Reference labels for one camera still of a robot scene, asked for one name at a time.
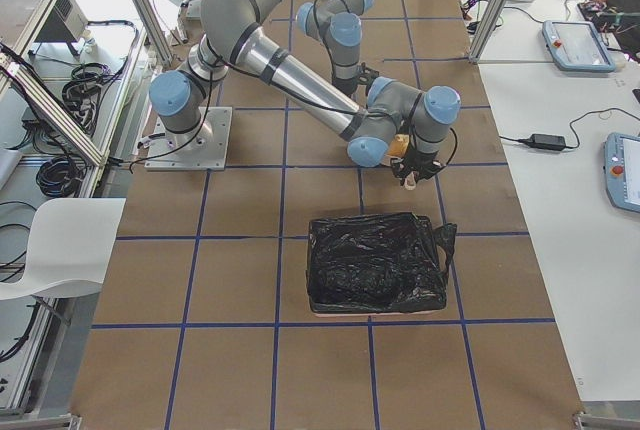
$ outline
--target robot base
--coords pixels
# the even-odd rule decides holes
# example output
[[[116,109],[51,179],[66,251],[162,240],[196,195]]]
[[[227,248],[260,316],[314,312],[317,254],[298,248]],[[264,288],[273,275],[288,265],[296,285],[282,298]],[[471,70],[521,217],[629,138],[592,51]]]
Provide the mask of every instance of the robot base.
[[[200,107],[200,112],[204,114],[206,107]],[[213,137],[205,139],[205,142],[195,149],[189,151],[178,150],[164,157],[157,157],[169,152],[166,138],[153,140],[149,146],[149,157],[144,164],[149,171],[171,171],[171,170],[224,170],[227,160],[227,146],[229,143],[229,132],[231,130],[231,107],[209,107],[207,122],[213,129]],[[156,123],[154,133],[164,133],[165,128],[160,119]]]

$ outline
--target metal profile rail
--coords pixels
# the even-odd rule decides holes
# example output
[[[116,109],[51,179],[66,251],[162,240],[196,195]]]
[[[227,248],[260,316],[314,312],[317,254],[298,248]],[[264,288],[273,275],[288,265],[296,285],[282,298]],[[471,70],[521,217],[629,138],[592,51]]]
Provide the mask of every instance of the metal profile rail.
[[[640,421],[621,418],[594,417],[584,413],[574,415],[576,430],[640,430]]]
[[[63,415],[53,418],[0,422],[0,430],[80,430],[81,423],[82,418],[76,415]]]
[[[24,91],[33,101],[42,117],[51,124],[75,149],[87,163],[99,167],[106,161],[98,148],[83,131],[80,125],[46,92],[28,70],[13,62],[7,55],[0,55],[0,65],[24,87]]]
[[[167,42],[167,39],[164,36],[160,22],[158,22],[158,18],[151,7],[151,2],[149,2],[149,0],[132,1],[136,6],[138,15],[140,15],[140,18],[147,29],[151,43],[156,47],[160,60],[164,66],[170,65],[173,61],[173,53],[171,52],[169,42]]]
[[[498,18],[500,18],[506,1],[507,0],[489,0],[487,10],[480,20],[476,34],[473,37],[473,42],[471,43],[471,49],[469,50],[469,61],[471,63],[479,62],[480,55],[489,42],[491,33],[493,33],[493,29],[495,28]]]

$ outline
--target white table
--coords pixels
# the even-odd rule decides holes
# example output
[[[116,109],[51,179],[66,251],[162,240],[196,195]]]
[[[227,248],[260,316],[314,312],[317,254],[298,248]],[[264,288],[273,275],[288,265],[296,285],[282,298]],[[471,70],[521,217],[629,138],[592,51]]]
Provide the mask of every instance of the white table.
[[[571,19],[580,20],[574,1]],[[563,2],[515,5],[539,20],[564,20]],[[631,93],[640,87],[640,66],[604,76],[563,73],[543,63],[551,58],[540,24],[515,10],[502,15],[479,65],[501,135],[564,135],[574,145],[568,123],[587,111],[620,107],[640,117]],[[640,400],[640,214],[609,203],[602,170],[607,135],[636,135],[640,122],[613,113],[575,127],[576,151],[509,142],[504,149],[580,397]]]

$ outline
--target wire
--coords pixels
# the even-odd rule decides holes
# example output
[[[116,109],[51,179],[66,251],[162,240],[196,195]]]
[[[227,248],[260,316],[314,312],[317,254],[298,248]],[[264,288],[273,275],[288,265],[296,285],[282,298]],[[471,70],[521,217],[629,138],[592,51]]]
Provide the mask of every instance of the wire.
[[[165,28],[169,31],[169,33],[171,34],[171,36],[175,39],[176,42],[178,42],[177,44],[175,44],[174,46],[178,46],[181,45],[181,40],[178,36],[176,36],[175,33],[173,33],[173,30],[171,30],[171,27],[169,27],[169,25],[167,24],[167,22],[164,21],[164,19],[162,18],[162,16],[160,15],[160,12],[158,12],[158,8],[156,7],[156,0],[151,0],[151,4],[153,5],[153,10],[156,12],[156,15],[158,16],[158,20],[160,20],[160,22],[162,22],[162,24],[165,26]]]
[[[478,0],[478,14],[476,16],[476,20],[473,22],[469,22],[469,24],[467,25],[467,33],[469,35],[475,35],[477,29],[478,29],[478,25],[480,25],[480,22],[482,21],[481,17],[481,12],[480,12],[480,3],[485,2],[485,3],[489,3],[489,0]],[[498,22],[496,23],[494,30],[496,28],[500,28],[501,26],[504,25],[504,19],[502,18],[502,15],[500,15],[498,17]]]
[[[615,32],[613,32],[614,35],[620,35],[621,33],[625,33],[628,32],[629,30],[632,30],[634,28],[638,28],[640,27],[640,24],[636,23],[635,25],[631,25],[630,27],[627,27],[623,30],[616,30]]]
[[[574,146],[566,145],[564,148],[566,148],[568,150],[576,150],[581,145],[580,136],[578,135],[578,132],[576,131],[575,127],[573,126],[574,123],[579,122],[580,120],[582,120],[583,118],[585,118],[585,117],[587,117],[589,115],[604,115],[605,113],[609,113],[610,114],[611,112],[623,113],[623,114],[633,118],[634,120],[637,120],[637,121],[640,122],[640,117],[637,117],[636,115],[634,115],[634,114],[632,114],[630,112],[627,112],[626,110],[623,110],[623,109],[618,108],[618,107],[610,107],[610,108],[605,108],[604,110],[593,110],[593,111],[590,111],[590,112],[583,113],[579,117],[574,118],[573,120],[571,120],[569,122],[569,129],[571,130],[571,133],[573,133],[574,137],[576,138],[576,144]],[[607,118],[603,118],[603,117],[600,117],[600,118],[602,118],[603,120],[607,120],[608,118],[610,118],[610,115]],[[504,137],[502,135],[499,135],[499,137],[502,140],[506,140],[506,141],[509,141],[509,142],[524,143],[523,139],[521,139],[521,138]]]
[[[24,347],[25,343],[27,343],[29,337],[31,336],[31,330],[33,330],[33,326],[36,323],[36,317],[38,316],[40,304],[36,302],[33,305],[27,305],[27,307],[33,308],[31,312],[31,318],[29,318],[29,323],[27,324],[27,328],[25,329],[22,336],[16,339],[16,343],[14,343],[9,350],[7,350],[6,352],[0,351],[0,363],[4,363],[15,357],[20,352],[20,350],[22,350],[22,347]]]
[[[520,143],[520,139],[518,138],[510,138],[510,137],[503,137],[502,135],[498,135],[502,140],[508,140],[509,142],[516,142],[516,143]]]
[[[207,115],[209,114],[209,105],[211,105],[211,94],[212,93],[213,93],[213,72],[210,72],[209,73],[209,96],[207,97],[206,109],[204,111],[204,114],[202,115],[202,121],[200,122],[200,126],[198,127],[198,130],[193,134],[193,136],[189,140],[187,140],[185,143],[183,143],[179,147],[174,148],[173,150],[171,150],[169,152],[161,153],[160,155],[154,155],[152,157],[138,158],[136,160],[133,160],[132,162],[123,162],[123,163],[128,163],[129,164],[129,172],[133,173],[133,166],[134,165],[138,165],[138,164],[140,164],[142,162],[146,162],[148,160],[153,160],[153,159],[160,158],[160,157],[166,157],[167,155],[171,155],[173,153],[176,153],[178,150],[182,150],[184,147],[186,147],[191,142],[193,142],[196,139],[196,137],[200,134],[200,132],[202,131],[202,127],[204,126],[204,123],[207,121]]]
[[[449,155],[449,158],[444,164],[445,167],[451,163],[451,160],[453,160],[453,157],[455,157],[456,152],[458,151],[458,134],[453,129],[453,127],[449,127],[449,130],[453,134],[453,150],[451,150],[451,155]]]
[[[47,55],[42,55],[42,54],[38,53],[38,50],[36,50],[33,53],[33,56],[36,57],[36,58],[41,58],[42,60],[49,60],[51,62],[56,62],[56,63],[60,63],[62,65],[67,65],[68,67],[75,67],[76,65],[78,65],[77,63],[66,62],[64,60],[58,60],[57,58],[48,57]]]
[[[25,205],[29,207],[31,210],[33,210],[34,212],[36,211],[36,207],[31,205],[30,203],[23,202],[22,200],[8,200],[6,202],[0,202],[0,207],[2,205]]]
[[[22,205],[25,207],[30,208],[31,210],[36,211],[36,207],[34,207],[33,205],[31,205],[30,203],[27,202],[23,202],[21,200],[8,200],[6,202],[0,202],[0,206],[4,206],[4,205]],[[21,224],[21,223],[8,223],[5,225],[0,226],[0,230],[4,229],[4,228],[23,228],[25,230],[27,230],[27,232],[31,231],[31,228],[28,227],[27,225]],[[23,251],[20,255],[18,255],[17,257],[11,259],[9,262],[0,264],[0,269],[5,269],[5,268],[9,268],[11,265],[15,264],[18,260],[20,260],[22,257],[24,257],[27,254],[27,251]],[[8,277],[3,278],[2,280],[0,280],[0,283],[5,283],[8,282],[9,280],[11,280],[13,277],[15,277],[16,275],[18,275],[22,270],[24,270],[24,264],[20,265],[13,273],[11,273]]]
[[[640,117],[637,117],[634,114],[632,114],[630,112],[627,112],[626,110],[623,110],[623,109],[618,108],[618,107],[610,107],[610,108],[606,108],[604,110],[594,110],[594,111],[591,111],[591,112],[586,112],[586,113],[580,115],[578,118],[575,118],[575,119],[573,119],[573,120],[571,120],[569,122],[569,128],[571,129],[571,132],[573,133],[573,135],[576,137],[576,142],[577,143],[576,143],[575,146],[573,146],[573,147],[567,146],[567,148],[571,149],[571,150],[575,150],[575,149],[580,147],[580,137],[578,136],[578,132],[576,132],[575,128],[573,127],[574,123],[579,122],[580,120],[582,120],[583,118],[585,118],[585,117],[587,117],[589,115],[602,115],[602,114],[607,113],[607,112],[609,112],[609,113],[611,113],[611,112],[621,112],[621,113],[624,113],[625,115],[633,118],[634,120],[637,120],[637,121],[640,122]]]
[[[102,86],[111,80],[111,69],[102,63],[86,63],[73,68],[71,80],[62,88],[62,101],[84,133],[93,136],[98,124]]]
[[[227,61],[224,60],[224,58],[222,57],[222,55],[219,55],[215,52],[212,52],[213,56],[216,57],[218,59],[218,61],[222,62],[224,65],[228,66],[230,69],[238,72],[241,75],[246,75],[247,77],[251,77],[251,78],[255,78],[255,79],[259,79],[260,75],[255,74],[255,73],[251,73],[251,72],[247,72],[246,70],[243,70],[237,66],[235,66],[232,63],[229,63]],[[283,91],[285,94],[289,95],[291,98],[295,99],[295,100],[299,100],[302,103],[305,103],[307,105],[310,105],[312,107],[315,108],[319,108],[321,110],[326,110],[328,112],[334,112],[334,113],[340,113],[342,115],[351,115],[351,116],[355,116],[358,114],[358,112],[350,112],[348,110],[341,110],[338,108],[334,108],[334,107],[328,107],[326,105],[322,105],[321,103],[317,103],[314,102],[312,100],[309,100],[308,98],[304,97],[303,95],[300,95],[299,93],[297,93],[295,90],[291,90],[288,87],[285,87],[284,85],[281,85],[277,82],[272,81],[271,86],[278,88],[279,90]],[[389,115],[386,112],[370,112],[368,113],[369,116],[372,117],[383,117],[383,118],[390,118],[393,120],[393,117],[391,115]]]
[[[326,32],[323,32],[322,29],[320,28],[320,23],[318,20],[318,2],[320,0],[314,0],[313,1],[313,20],[316,26],[316,29],[318,31],[318,35],[320,36],[320,39],[322,40],[322,45],[324,46],[326,52],[327,52],[327,56],[329,57],[329,62],[331,63],[331,81],[334,81],[335,79],[335,69],[336,69],[336,63],[335,60],[333,59],[333,54],[331,53],[331,49],[329,48],[329,46],[327,45],[327,38],[326,38]],[[352,13],[351,9],[349,8],[349,5],[347,5],[347,2],[345,2],[344,0],[340,0],[342,2],[342,4],[344,5],[345,10],[347,11],[347,13]]]
[[[519,12],[524,13],[527,17],[529,17],[531,20],[533,20],[536,23],[540,23],[543,24],[544,22],[542,20],[538,20],[537,18],[535,18],[533,15],[531,15],[529,12],[527,12],[526,10],[523,10],[520,7],[503,7],[503,8],[508,8],[510,10],[518,10]]]
[[[6,46],[2,46],[1,50],[4,52],[7,49]],[[5,69],[4,67],[0,66],[0,72],[3,73],[7,78],[9,78],[14,86],[14,88],[16,89],[17,93],[25,100],[25,102],[27,102],[27,105],[29,106],[29,108],[31,109],[31,111],[33,112],[33,115],[35,116],[35,118],[38,120],[38,122],[41,125],[41,130],[43,131],[47,131],[46,129],[48,129],[48,125],[42,120],[42,118],[38,115],[38,112],[35,108],[35,104],[33,102],[33,100],[31,99],[31,97],[29,96],[29,94],[27,93],[26,89],[24,88],[24,86],[20,83],[20,81],[18,81],[13,75],[11,75],[7,69]],[[86,169],[87,169],[87,164],[84,161],[84,159],[82,159],[82,157],[80,157],[79,155],[76,155],[72,152],[70,152],[69,150],[66,149],[66,147],[63,145],[62,142],[60,142],[58,140],[58,138],[53,135],[53,134],[48,134],[47,135],[52,142],[55,144],[56,147],[58,147],[63,155],[60,155],[59,157],[57,157],[57,168],[56,168],[56,172],[58,172],[60,170],[60,161],[65,160],[66,164],[65,164],[65,168],[69,171],[69,175],[71,175],[71,178],[69,180],[73,180],[73,181],[77,181],[78,179],[82,180],[84,178],[84,175],[86,174]],[[41,172],[43,171],[43,168],[45,167],[45,165],[47,165],[47,163],[45,163],[40,170],[38,171],[38,175],[36,176],[36,182],[40,185],[40,182],[42,182],[43,184],[45,184],[45,186],[41,186],[40,190],[42,191],[43,194],[47,195],[47,196],[68,196],[67,191],[69,191],[70,189],[73,189],[73,194],[75,194],[77,196],[77,194],[79,193],[80,190],[80,185],[77,184],[71,184],[71,183],[65,183],[62,182],[62,180],[59,179],[59,173],[57,173],[56,175],[58,175],[58,182],[62,182],[62,187],[55,187],[55,186],[51,186],[50,183],[52,183],[54,180],[47,178],[48,175],[41,175]]]
[[[563,5],[565,9],[565,20],[569,20],[571,18],[571,9],[569,8],[569,0],[564,0]]]
[[[24,225],[22,223],[5,223],[4,225],[0,225],[0,230],[4,230],[5,228],[23,228],[27,232],[29,232],[31,230],[31,228],[29,228],[28,226],[26,226],[26,225]],[[10,267],[14,263],[16,263],[18,260],[20,260],[22,257],[24,257],[26,254],[27,254],[27,251],[25,250],[20,255],[18,255],[17,257],[14,257],[10,261],[1,264],[0,265],[0,269]]]

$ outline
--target trash bin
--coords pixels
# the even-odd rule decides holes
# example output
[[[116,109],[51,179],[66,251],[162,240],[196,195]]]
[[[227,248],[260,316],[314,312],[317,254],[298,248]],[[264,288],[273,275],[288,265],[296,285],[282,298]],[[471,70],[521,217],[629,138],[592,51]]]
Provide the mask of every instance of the trash bin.
[[[414,313],[447,303],[457,226],[412,213],[312,220],[307,293],[317,314]],[[438,247],[446,254],[440,266]]]

